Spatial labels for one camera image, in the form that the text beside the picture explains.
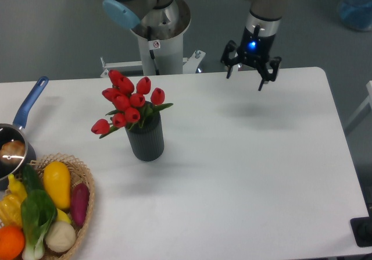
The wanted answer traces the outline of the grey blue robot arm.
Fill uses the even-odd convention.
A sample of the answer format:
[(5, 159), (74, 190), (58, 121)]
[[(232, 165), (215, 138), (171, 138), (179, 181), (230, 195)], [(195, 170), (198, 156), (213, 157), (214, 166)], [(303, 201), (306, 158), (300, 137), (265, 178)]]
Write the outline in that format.
[[(200, 12), (207, 0), (103, 0), (108, 17), (130, 30), (138, 40), (145, 75), (192, 73), (202, 54), (183, 60), (183, 35), (192, 12)], [(230, 41), (221, 62), (231, 73), (238, 66), (256, 69), (262, 84), (276, 80), (281, 58), (270, 50), (288, 0), (245, 0), (249, 12), (240, 42)]]

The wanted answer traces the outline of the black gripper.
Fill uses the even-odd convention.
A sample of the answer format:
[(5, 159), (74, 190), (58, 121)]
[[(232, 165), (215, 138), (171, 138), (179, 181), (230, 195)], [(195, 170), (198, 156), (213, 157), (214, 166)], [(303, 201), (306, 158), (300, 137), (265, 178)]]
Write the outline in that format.
[[(255, 34), (245, 28), (240, 46), (238, 47), (233, 40), (229, 40), (220, 58), (220, 62), (227, 68), (227, 79), (231, 77), (233, 67), (239, 63), (255, 67), (262, 78), (259, 91), (265, 84), (276, 80), (282, 62), (282, 57), (270, 58), (269, 54), (276, 35), (263, 37), (261, 33), (262, 31), (259, 31)], [(271, 72), (267, 68), (267, 62), (269, 62)]]

